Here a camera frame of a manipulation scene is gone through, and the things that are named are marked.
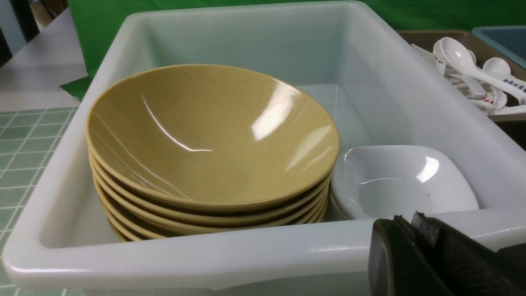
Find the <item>white plastic bin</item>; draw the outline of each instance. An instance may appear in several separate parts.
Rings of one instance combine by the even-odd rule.
[[[298,85],[335,118],[343,150],[414,144],[443,152],[483,209],[435,216],[492,249],[526,242],[526,152],[368,6],[186,9],[123,24],[7,242],[3,260],[16,285],[126,296],[368,294],[373,220],[116,243],[92,183],[87,113],[122,78],[186,63]]]

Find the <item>spoon handle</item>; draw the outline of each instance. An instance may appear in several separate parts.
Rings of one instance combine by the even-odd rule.
[[[494,78],[494,77],[491,77],[487,74],[484,74],[482,72],[479,72],[479,71],[473,71],[472,73],[469,73],[469,76],[477,79],[477,80],[480,80],[480,81],[483,81],[483,82],[486,82],[488,84],[491,84],[493,86],[495,86],[496,88],[500,88],[501,90],[509,93],[510,95],[514,96],[518,101],[519,101],[519,104],[520,105],[525,105],[526,104],[526,93],[523,92],[522,90],[516,88],[515,86],[513,85],[509,85],[508,83],[504,82],[504,81],[501,81],[497,78]]]

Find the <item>spoon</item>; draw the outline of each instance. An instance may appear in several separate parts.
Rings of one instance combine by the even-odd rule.
[[[458,41],[444,37],[440,40],[440,51],[447,64],[462,75],[491,84],[511,94],[521,105],[526,104],[526,93],[508,83],[491,77],[477,69],[468,50]]]
[[[482,85],[480,85],[480,83],[478,83],[475,79],[469,76],[459,75],[459,74],[449,74],[449,76],[453,78],[458,78],[462,80],[464,84],[466,84],[467,88],[469,89],[469,92],[471,93],[469,98],[480,100],[486,96],[486,91],[484,90]]]
[[[519,87],[519,89],[526,89],[526,81],[512,76],[510,65],[499,57],[492,57],[491,59],[487,60],[484,63],[482,69],[486,74],[492,77],[503,80],[504,82],[512,82],[511,85]]]
[[[487,60],[482,66],[482,69],[489,72],[511,76],[510,65],[508,65],[505,60],[499,57],[492,57],[491,59]]]
[[[507,107],[507,108],[495,111],[494,114],[495,115],[505,115],[505,114],[520,114],[520,113],[526,113],[526,105]]]
[[[504,107],[506,107],[508,96],[502,90],[496,88],[493,85],[490,86],[490,89],[493,93],[493,108],[495,111],[502,110]]]
[[[484,102],[481,100],[472,100],[469,99],[471,103],[473,103],[480,111],[483,111],[486,113],[486,115],[492,115],[493,114],[493,104]]]

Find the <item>cutlery container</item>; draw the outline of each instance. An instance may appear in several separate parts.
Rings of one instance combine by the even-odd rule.
[[[433,52],[433,45],[436,41],[443,37],[450,37],[458,42],[462,43],[467,49],[473,51],[477,57],[477,65],[481,68],[484,62],[492,57],[499,57],[504,59],[511,68],[511,74],[520,80],[526,81],[526,69],[518,63],[514,62],[510,56],[504,51],[499,51],[497,47],[493,48],[485,43],[478,37],[482,36],[484,27],[476,28],[478,31],[473,30],[473,34],[469,31],[462,30],[450,30],[450,31],[438,31],[438,30],[411,30],[411,31],[398,31],[398,34],[407,41],[409,44],[415,44],[429,52]],[[518,105],[516,100],[509,101],[509,106]],[[519,146],[526,149],[526,134],[523,132],[526,130],[526,114],[510,114],[510,115],[489,115],[491,121],[502,129],[510,138],[512,138]]]

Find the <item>white bowl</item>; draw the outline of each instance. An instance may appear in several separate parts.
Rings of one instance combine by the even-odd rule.
[[[353,219],[410,220],[425,214],[478,210],[468,181],[444,154],[424,146],[367,146],[338,157],[331,187]]]

